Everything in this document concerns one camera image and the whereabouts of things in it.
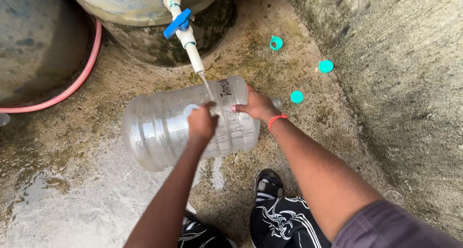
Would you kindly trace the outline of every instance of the water stream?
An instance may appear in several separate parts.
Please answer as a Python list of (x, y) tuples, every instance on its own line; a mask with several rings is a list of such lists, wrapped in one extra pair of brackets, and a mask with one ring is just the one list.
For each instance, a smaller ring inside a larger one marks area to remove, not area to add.
[(213, 101), (214, 100), (214, 96), (212, 95), (212, 92), (211, 92), (211, 87), (209, 87), (209, 84), (207, 83), (206, 79), (205, 79), (205, 74), (204, 74), (204, 71), (201, 71), (198, 73), (201, 77), (201, 79), (203, 80), (203, 83), (205, 85), (205, 88), (207, 90), (207, 94), (209, 95), (208, 96), (208, 100), (209, 101)]

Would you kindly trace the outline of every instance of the water faucet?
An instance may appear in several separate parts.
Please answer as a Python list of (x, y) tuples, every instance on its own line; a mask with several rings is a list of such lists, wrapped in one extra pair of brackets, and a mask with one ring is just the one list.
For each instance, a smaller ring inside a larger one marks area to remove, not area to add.
[(164, 37), (169, 39), (175, 33), (180, 39), (183, 48), (187, 50), (194, 72), (197, 74), (204, 73), (204, 66), (196, 48), (193, 29), (188, 21), (191, 17), (191, 10), (187, 8), (182, 12), (180, 0), (164, 0), (164, 6), (172, 13), (172, 22), (163, 32)]

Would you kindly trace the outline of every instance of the patterned black shorts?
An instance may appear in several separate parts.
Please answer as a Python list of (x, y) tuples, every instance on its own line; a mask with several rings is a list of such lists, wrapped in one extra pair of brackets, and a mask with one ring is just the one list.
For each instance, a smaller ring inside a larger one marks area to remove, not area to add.
[[(329, 248), (331, 243), (318, 227), (302, 197), (282, 197), (256, 202), (250, 231), (256, 248)], [(179, 248), (235, 248), (211, 225), (195, 224), (179, 238)]]

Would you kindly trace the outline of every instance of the gray shirt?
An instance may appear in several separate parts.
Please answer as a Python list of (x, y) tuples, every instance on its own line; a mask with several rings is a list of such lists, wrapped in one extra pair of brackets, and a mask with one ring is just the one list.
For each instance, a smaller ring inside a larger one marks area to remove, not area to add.
[(463, 244), (388, 201), (362, 209), (347, 221), (333, 242), (333, 248), (402, 247), (463, 248)]

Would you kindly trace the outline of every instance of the wet concrete floor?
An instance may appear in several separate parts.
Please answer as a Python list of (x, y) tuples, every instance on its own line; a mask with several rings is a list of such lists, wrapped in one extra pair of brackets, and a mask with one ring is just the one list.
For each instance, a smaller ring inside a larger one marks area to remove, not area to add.
[[(335, 74), (318, 72), (323, 60), (314, 38), (287, 0), (235, 0), (236, 24), (204, 59), (206, 77), (240, 75), (269, 96), (304, 132), (346, 160), (381, 193), (391, 190), (359, 135), (362, 127)], [(283, 48), (269, 48), (271, 36)], [(12, 115), (0, 128), (0, 245), (5, 247), (120, 247), (170, 169), (144, 171), (128, 158), (121, 137), (124, 108), (139, 94), (200, 84), (190, 66), (143, 64), (109, 39), (89, 79), (64, 102)], [(291, 103), (294, 90), (304, 93)], [(265, 126), (248, 152), (200, 162), (190, 194), (198, 216), (252, 247), (249, 214), (254, 178), (276, 170), (288, 194), (297, 182)], [(387, 194), (400, 204), (393, 192)]]

